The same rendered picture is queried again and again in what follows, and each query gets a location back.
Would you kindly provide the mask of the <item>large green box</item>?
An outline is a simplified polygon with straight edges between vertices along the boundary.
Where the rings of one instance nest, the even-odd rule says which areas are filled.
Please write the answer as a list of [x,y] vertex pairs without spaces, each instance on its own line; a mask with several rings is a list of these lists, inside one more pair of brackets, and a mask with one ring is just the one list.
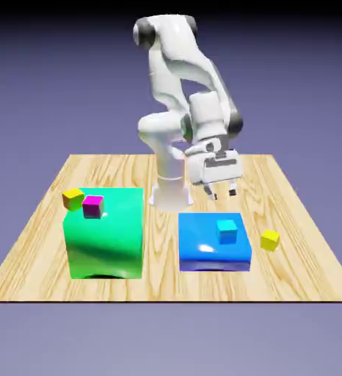
[[69,211],[62,227],[72,279],[140,279],[143,265],[142,188],[85,187],[85,196],[103,198],[102,217]]

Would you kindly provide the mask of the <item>small yellow cube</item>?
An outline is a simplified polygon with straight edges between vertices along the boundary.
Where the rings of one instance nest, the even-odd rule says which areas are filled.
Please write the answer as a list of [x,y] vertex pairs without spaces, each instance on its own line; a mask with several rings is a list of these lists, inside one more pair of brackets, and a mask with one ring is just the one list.
[[261,234],[261,248],[273,252],[280,242],[280,234],[276,231],[265,230]]
[[62,201],[69,212],[78,211],[82,207],[84,193],[78,188],[66,190],[62,192]]

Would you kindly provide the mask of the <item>large blue box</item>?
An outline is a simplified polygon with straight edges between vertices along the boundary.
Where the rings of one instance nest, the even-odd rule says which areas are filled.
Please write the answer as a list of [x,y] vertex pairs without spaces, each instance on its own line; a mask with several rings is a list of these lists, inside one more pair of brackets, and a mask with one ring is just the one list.
[[[234,244],[220,244],[216,221],[233,219],[238,227]],[[252,248],[241,214],[186,212],[178,215],[178,251],[181,271],[248,271]]]

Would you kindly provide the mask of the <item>small magenta cube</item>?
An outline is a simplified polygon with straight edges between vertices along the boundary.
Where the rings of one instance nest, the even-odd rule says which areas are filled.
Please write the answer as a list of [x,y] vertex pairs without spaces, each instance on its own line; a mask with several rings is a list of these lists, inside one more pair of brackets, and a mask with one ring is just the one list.
[[82,202],[83,215],[86,219],[101,219],[104,213],[102,195],[87,195]]

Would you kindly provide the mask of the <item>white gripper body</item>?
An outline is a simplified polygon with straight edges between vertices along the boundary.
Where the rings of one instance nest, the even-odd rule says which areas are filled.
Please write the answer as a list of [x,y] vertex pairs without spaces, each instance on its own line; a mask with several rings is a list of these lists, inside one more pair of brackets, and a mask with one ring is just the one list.
[[243,164],[236,150],[196,153],[187,157],[189,180],[193,184],[210,184],[240,178]]

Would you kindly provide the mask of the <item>small cyan cube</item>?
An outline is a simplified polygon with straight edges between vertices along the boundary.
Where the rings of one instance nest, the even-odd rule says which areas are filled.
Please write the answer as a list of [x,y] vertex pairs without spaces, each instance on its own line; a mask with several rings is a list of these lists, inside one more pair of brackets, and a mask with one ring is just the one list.
[[233,219],[217,220],[216,228],[220,244],[234,244],[236,242],[238,227]]

